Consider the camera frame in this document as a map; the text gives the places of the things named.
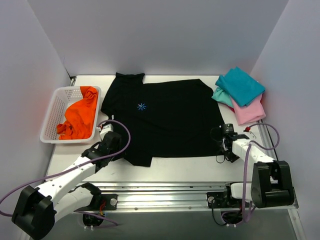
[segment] blue snowflake design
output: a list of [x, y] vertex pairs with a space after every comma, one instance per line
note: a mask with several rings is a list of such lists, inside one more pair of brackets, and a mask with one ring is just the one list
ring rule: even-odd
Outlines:
[[147, 105], [145, 105], [144, 103], [140, 103], [138, 104], [137, 108], [139, 111], [143, 111], [147, 108]]

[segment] pink cloth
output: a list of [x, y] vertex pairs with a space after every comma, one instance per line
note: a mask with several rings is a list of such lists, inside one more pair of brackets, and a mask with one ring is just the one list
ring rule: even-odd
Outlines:
[[260, 100], [262, 94], [257, 96], [249, 106], [240, 107], [232, 97], [231, 102], [233, 104], [233, 109], [235, 112], [236, 121], [239, 125], [255, 122], [266, 117], [264, 108], [262, 107]]

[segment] black t-shirt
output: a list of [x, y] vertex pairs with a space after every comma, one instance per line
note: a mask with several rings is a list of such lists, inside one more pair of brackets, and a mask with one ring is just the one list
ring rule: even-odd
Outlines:
[[[145, 74], [117, 73], [101, 111], [130, 131], [131, 143], [124, 158], [149, 167], [152, 157], [204, 157], [220, 154], [219, 126], [224, 124], [213, 90], [200, 79], [143, 84]], [[122, 135], [126, 131], [113, 124]]]

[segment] white plastic basket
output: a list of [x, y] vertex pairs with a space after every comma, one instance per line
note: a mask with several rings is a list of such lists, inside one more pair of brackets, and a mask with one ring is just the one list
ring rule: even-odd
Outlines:
[[40, 134], [41, 142], [51, 144], [76, 144], [86, 143], [94, 138], [100, 106], [101, 89], [98, 86], [93, 87], [98, 90], [98, 97], [91, 136], [86, 139], [59, 140], [57, 125], [65, 122], [65, 112], [67, 108], [83, 99], [80, 86], [66, 86], [56, 89], [53, 93]]

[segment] white table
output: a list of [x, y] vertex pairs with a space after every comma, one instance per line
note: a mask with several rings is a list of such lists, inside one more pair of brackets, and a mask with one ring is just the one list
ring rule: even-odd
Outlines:
[[[113, 82], [114, 75], [81, 75], [76, 78], [75, 86], [99, 86], [102, 90], [101, 104]], [[212, 89], [215, 89], [217, 76], [145, 76], [144, 83], [160, 83], [168, 81], [178, 81], [186, 79], [201, 79]], [[246, 125], [238, 126], [235, 114], [225, 105], [219, 103], [219, 108], [225, 123], [231, 123], [234, 130], [242, 133]], [[98, 122], [108, 119], [99, 112]], [[262, 144], [261, 135], [257, 126], [253, 127], [252, 132], [256, 136], [256, 141]], [[48, 168], [48, 175], [61, 172], [77, 157], [88, 149], [93, 143], [98, 142], [99, 135], [95, 134], [94, 141], [89, 144], [57, 144], [52, 155]], [[252, 164], [248, 167], [248, 181], [252, 178]], [[96, 174], [88, 177], [85, 182], [94, 183], [226, 183], [243, 181], [244, 162], [237, 160], [234, 163], [225, 161], [223, 164], [216, 162], [215, 156], [208, 157], [181, 157], [181, 158], [159, 158], [152, 159], [151, 167], [133, 166], [124, 159], [119, 159], [101, 169]]]

